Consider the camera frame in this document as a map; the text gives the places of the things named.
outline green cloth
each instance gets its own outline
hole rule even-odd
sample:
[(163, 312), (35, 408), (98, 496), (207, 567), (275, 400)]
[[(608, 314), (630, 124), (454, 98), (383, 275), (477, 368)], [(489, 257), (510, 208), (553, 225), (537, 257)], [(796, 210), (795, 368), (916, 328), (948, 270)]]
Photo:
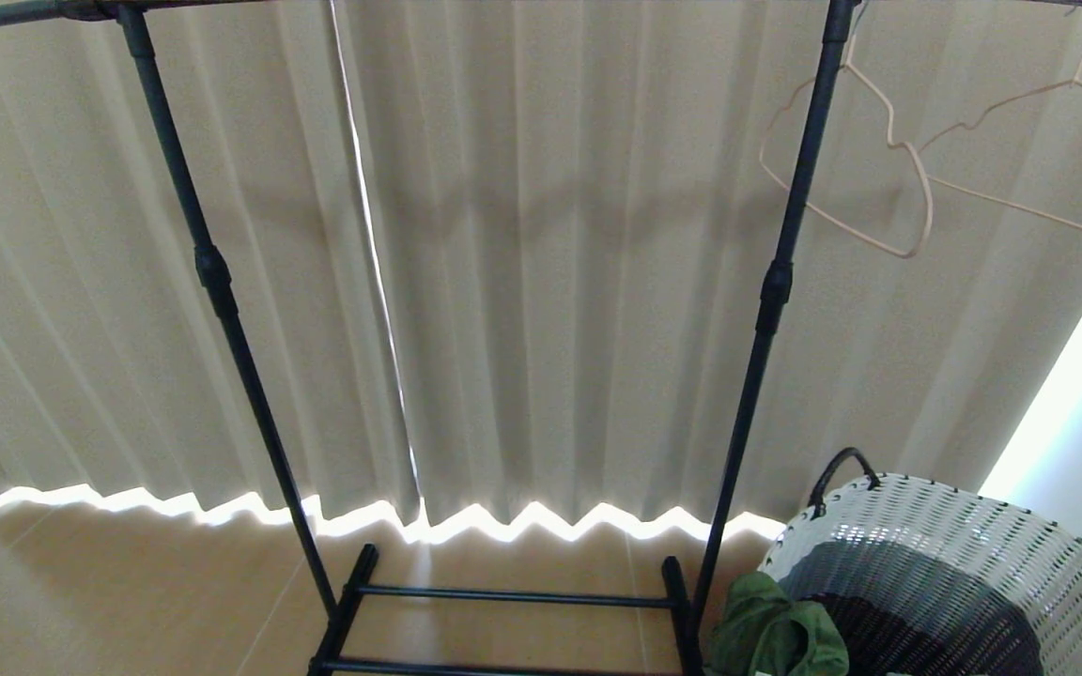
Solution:
[(724, 676), (846, 676), (850, 670), (824, 607), (788, 599), (767, 573), (743, 574), (729, 586), (704, 662)]

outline clothes hanger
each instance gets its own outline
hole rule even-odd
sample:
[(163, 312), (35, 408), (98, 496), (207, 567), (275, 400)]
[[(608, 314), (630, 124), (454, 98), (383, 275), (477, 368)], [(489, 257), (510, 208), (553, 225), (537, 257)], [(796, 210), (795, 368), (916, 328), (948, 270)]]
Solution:
[[(1025, 94), (1018, 94), (1016, 96), (1011, 96), (1008, 98), (1005, 98), (1004, 102), (993, 103), (991, 104), (991, 106), (985, 108), (982, 112), (979, 112), (979, 119), (976, 119), (974, 124), (962, 123), (962, 121), (961, 123), (951, 124), (949, 128), (946, 128), (940, 132), (936, 133), (935, 136), (933, 136), (933, 138), (931, 138), (929, 141), (924, 142), (924, 145), (921, 146), (921, 151), (922, 153), (926, 151), (926, 149), (928, 148), (928, 146), (932, 145), (933, 142), (938, 141), (940, 137), (946, 136), (946, 134), (953, 132), (954, 130), (965, 129), (967, 132), (971, 132), (972, 130), (982, 124), (984, 120), (987, 119), (988, 115), (991, 115), (993, 110), (997, 110), (997, 108), (1007, 106), (1010, 103), (1020, 102), (1022, 98), (1028, 98), (1030, 96), (1038, 96), (1039, 94), (1046, 94), (1047, 91), (1063, 89), (1064, 87), (1079, 87), (1079, 89), (1082, 89), (1081, 76), (1082, 76), (1082, 54), (1079, 55), (1079, 64), (1074, 68), (1074, 75), (1068, 78), (1068, 80), (1055, 82), (1055, 84), (1047, 84), (1046, 87), (1039, 87), (1039, 89), (1032, 89), (1030, 91), (1026, 91)], [(1035, 210), (1033, 209), (1033, 207), (1018, 204), (1017, 202), (1010, 202), (1008, 200), (1001, 200), (1000, 197), (988, 196), (985, 193), (979, 193), (977, 189), (962, 187), (962, 185), (958, 185), (954, 183), (950, 183), (949, 181), (937, 178), (937, 176), (935, 175), (929, 175), (929, 181), (933, 181), (933, 183), (939, 185), (945, 185), (946, 188), (956, 189), (959, 193), (966, 194), (967, 196), (978, 197), (980, 198), (980, 200), (987, 200), (988, 202), (995, 202), (997, 204), (1011, 207), (1011, 209), (1014, 210), (1025, 211), (1025, 213), (1035, 215), (1035, 217), (1043, 217), (1050, 220), (1050, 222), (1057, 223), (1059, 225), (1065, 225), (1074, 228), (1074, 230), (1082, 231), (1082, 224), (1074, 223), (1073, 220), (1058, 217), (1055, 214), (1046, 213), (1046, 211)]]
[[(867, 74), (860, 71), (860, 69), (858, 69), (858, 66), (854, 65), (854, 48), (856, 43), (855, 35), (858, 34), (858, 23), (862, 22), (862, 16), (865, 13), (867, 13), (867, 8), (869, 8), (869, 5), (871, 5), (871, 3), (865, 3), (862, 5), (862, 9), (860, 9), (858, 12), (858, 17), (856, 17), (854, 21), (854, 27), (853, 29), (850, 29), (850, 39), (849, 39), (850, 43), (846, 48), (846, 55), (845, 59), (842, 63), (841, 69), (842, 71), (849, 71), (852, 75), (858, 78), (858, 81), (862, 82), (862, 85), (866, 87), (868, 91), (871, 91), (871, 93), (874, 94), (882, 104), (884, 104), (884, 108), (885, 110), (887, 110), (887, 140), (886, 140), (887, 148), (890, 150), (900, 150), (900, 149), (905, 150), (907, 151), (907, 154), (909, 154), (909, 158), (913, 159), (913, 169), (915, 171), (915, 174), (918, 174), (918, 178), (920, 180), (921, 183), (921, 193), (923, 193), (924, 195), (924, 218), (921, 224), (921, 231), (920, 235), (918, 236), (918, 239), (913, 243), (913, 247), (910, 247), (909, 249), (897, 249), (896, 247), (893, 247), (890, 244), (880, 242), (879, 239), (875, 239), (874, 237), (869, 236), (863, 231), (859, 231), (858, 228), (850, 226), (845, 222), (842, 222), (841, 218), (833, 217), (833, 215), (826, 213), (824, 210), (821, 210), (820, 207), (817, 207), (813, 202), (808, 202), (807, 207), (809, 210), (813, 211), (813, 213), (819, 215), (819, 217), (828, 220), (828, 222), (832, 223), (833, 225), (841, 227), (843, 231), (846, 231), (846, 234), (849, 234), (860, 240), (863, 240), (863, 242), (866, 242), (867, 244), (871, 244), (872, 247), (880, 249), (882, 252), (890, 253), (890, 255), (893, 256), (901, 259), (911, 259), (921, 252), (921, 249), (924, 248), (924, 244), (926, 244), (927, 240), (929, 239), (929, 231), (933, 228), (933, 191), (929, 188), (929, 175), (926, 173), (926, 171), (924, 171), (924, 165), (921, 162), (921, 155), (918, 153), (918, 149), (915, 149), (915, 146), (913, 146), (913, 143), (907, 141), (901, 141), (897, 143), (896, 140), (894, 140), (894, 128), (896, 127), (896, 107), (894, 107), (893, 103), (890, 103), (890, 100), (887, 97), (887, 95), (883, 93), (883, 90), (880, 90), (880, 87), (876, 87), (875, 82), (872, 82), (871, 78), (867, 77)], [(770, 118), (770, 123), (767, 125), (767, 128), (765, 128), (765, 131), (763, 132), (763, 142), (761, 142), (761, 145), (758, 146), (760, 165), (763, 165), (763, 169), (767, 172), (770, 178), (774, 178), (774, 181), (778, 183), (784, 189), (784, 191), (789, 191), (789, 189), (791, 188), (789, 187), (789, 185), (787, 185), (787, 182), (784, 180), (779, 178), (779, 175), (776, 172), (774, 172), (774, 170), (769, 168), (767, 163), (765, 163), (765, 145), (767, 145), (767, 141), (770, 140), (770, 132), (773, 132), (774, 125), (778, 123), (779, 118), (782, 117), (782, 115), (784, 115), (784, 112), (787, 112), (788, 110), (791, 110), (791, 107), (794, 106), (795, 98), (799, 97), (801, 91), (807, 89), (808, 85), (815, 82), (815, 80), (816, 78), (812, 78), (812, 80), (805, 81), (803, 84), (797, 87), (797, 89), (795, 89), (793, 93), (791, 93), (791, 98), (787, 100), (786, 106), (779, 108), (776, 111), (776, 115), (774, 115), (774, 117)]]

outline black metal clothes rack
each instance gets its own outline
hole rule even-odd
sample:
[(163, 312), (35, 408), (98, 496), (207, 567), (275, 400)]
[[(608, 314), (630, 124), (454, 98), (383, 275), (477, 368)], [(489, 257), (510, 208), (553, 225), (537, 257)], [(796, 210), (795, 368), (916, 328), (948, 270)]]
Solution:
[[(295, 526), (295, 534), (300, 539), (308, 569), (317, 585), (319, 600), (324, 604), (327, 617), (327, 628), (319, 640), (317, 653), (309, 659), (308, 676), (322, 676), (326, 673), (412, 673), (421, 676), (631, 676), (625, 673), (563, 671), (563, 668), (523, 668), (503, 666), (466, 666), (440, 664), (412, 664), (387, 662), (386, 660), (347, 659), (342, 658), (348, 629), (353, 626), (361, 600), (367, 596), (417, 596), (417, 598), (467, 599), (486, 601), (542, 602), (562, 605), (595, 605), (596, 607), (665, 609), (671, 613), (674, 642), (678, 649), (679, 668), (683, 676), (700, 676), (703, 663), (700, 654), (699, 634), (703, 621), (709, 589), (712, 587), (716, 560), (721, 556), (721, 542), (724, 535), (725, 521), (729, 517), (729, 508), (734, 501), (734, 491), (742, 465), (742, 456), (751, 432), (751, 424), (758, 401), (758, 393), (763, 387), (765, 366), (773, 346), (774, 334), (779, 329), (782, 308), (791, 295), (793, 283), (793, 253), (795, 240), (804, 217), (804, 209), (808, 200), (808, 189), (812, 188), (816, 160), (820, 155), (821, 141), (824, 134), (826, 121), (829, 119), (829, 104), (832, 102), (833, 89), (836, 85), (839, 68), (846, 39), (850, 32), (850, 16), (860, 0), (829, 0), (828, 14), (824, 18), (824, 31), (820, 59), (817, 63), (816, 82), (808, 102), (808, 118), (804, 123), (800, 154), (795, 160), (793, 183), (787, 197), (787, 210), (779, 240), (770, 266), (765, 274), (761, 289), (755, 337), (752, 343), (751, 358), (747, 366), (742, 394), (738, 403), (737, 417), (734, 424), (729, 450), (726, 453), (725, 470), (722, 476), (721, 492), (717, 495), (716, 509), (713, 514), (712, 527), (709, 530), (709, 541), (704, 547), (704, 556), (700, 569), (700, 578), (696, 583), (694, 600), (687, 598), (686, 582), (684, 582), (679, 561), (675, 557), (667, 557), (662, 561), (662, 580), (665, 583), (665, 596), (617, 596), (597, 594), (536, 594), (536, 592), (499, 592), (485, 589), (454, 589), (454, 587), (396, 587), (373, 585), (374, 566), (379, 553), (373, 544), (366, 544), (353, 565), (353, 572), (342, 587), (342, 594), (337, 598), (331, 586), (324, 561), (308, 519), (303, 511), (300, 491), (295, 485), (295, 476), (282, 449), (278, 427), (274, 422), (265, 389), (258, 374), (253, 353), (246, 341), (245, 327), (240, 322), (236, 296), (232, 293), (232, 275), (228, 273), (224, 256), (215, 248), (208, 230), (207, 220), (198, 203), (194, 180), (186, 165), (182, 143), (177, 138), (177, 129), (169, 109), (167, 94), (161, 82), (161, 75), (156, 64), (156, 52), (147, 30), (145, 12), (147, 10), (186, 8), (186, 5), (239, 3), (252, 0), (27, 0), (23, 3), (0, 4), (0, 26), (22, 25), (47, 18), (74, 18), (75, 21), (116, 21), (123, 27), (124, 39), (129, 52), (136, 61), (136, 69), (142, 89), (145, 90), (147, 107), (153, 118), (154, 130), (161, 145), (169, 176), (173, 182), (189, 236), (194, 240), (195, 268), (199, 282), (210, 297), (211, 307), (219, 317), (220, 327), (227, 339), (228, 349), (236, 362), (246, 397), (253, 408), (263, 442), (265, 442), (270, 465), (278, 478), (283, 500), (287, 501), (291, 521)], [(1048, 3), (1072, 3), (1082, 5), (1081, 0), (1034, 0)]]

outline curtain fold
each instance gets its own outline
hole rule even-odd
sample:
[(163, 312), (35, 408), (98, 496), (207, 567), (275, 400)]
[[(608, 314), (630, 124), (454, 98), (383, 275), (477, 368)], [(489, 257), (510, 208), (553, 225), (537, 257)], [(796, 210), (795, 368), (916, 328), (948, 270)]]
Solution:
[[(760, 136), (815, 72), (823, 12), (151, 12), (303, 494), (328, 516), (387, 500), (411, 519), (418, 481), (433, 522), (533, 501), (570, 522), (602, 502), (708, 518), (787, 200)], [(1070, 74), (1082, 11), (1065, 13), (873, 3), (858, 63), (897, 104), (897, 137), (921, 142)], [(806, 100), (768, 146), (784, 176)], [(843, 75), (813, 200), (905, 247), (922, 200), (884, 124)], [(924, 161), (1082, 222), (1082, 93), (1019, 103)], [(808, 214), (735, 513), (793, 514), (843, 445), (962, 488), (991, 469), (1082, 312), (1082, 236), (935, 198), (911, 261)], [(118, 29), (0, 29), (0, 491), (280, 504), (188, 250)]]
[[(541, 501), (708, 518), (786, 194), (761, 132), (824, 3), (339, 3), (374, 243), (430, 517)], [(1082, 12), (875, 3), (858, 61), (920, 142), (1053, 82)], [(774, 133), (790, 176), (807, 106)], [(813, 198), (907, 247), (922, 200), (843, 76)], [(1082, 220), (1082, 98), (1022, 103), (932, 171)], [(736, 511), (824, 460), (977, 488), (1082, 309), (1082, 237), (936, 187), (910, 262), (808, 214)]]
[[(327, 4), (149, 14), (304, 495), (418, 498)], [(115, 25), (0, 29), (0, 489), (281, 495)]]

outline floor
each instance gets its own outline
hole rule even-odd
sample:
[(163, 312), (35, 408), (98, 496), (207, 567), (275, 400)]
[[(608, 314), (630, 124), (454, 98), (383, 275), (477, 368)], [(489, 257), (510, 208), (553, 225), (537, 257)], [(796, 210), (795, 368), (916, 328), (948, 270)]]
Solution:
[[(663, 557), (678, 556), (695, 581), (702, 547), (682, 530), (635, 540), (608, 525), (576, 543), (532, 527), (511, 544), (477, 530), (443, 544), (405, 544), (398, 530), (378, 523), (319, 542), (338, 591), (366, 542), (381, 552), (374, 582), (652, 595), (665, 593)], [(766, 546), (749, 533), (727, 540), (715, 602)], [(149, 508), (5, 505), (0, 673), (302, 676), (325, 625), (302, 558), (291, 528), (248, 513), (207, 526)], [(667, 612), (626, 608), (368, 599), (345, 654), (678, 671)]]

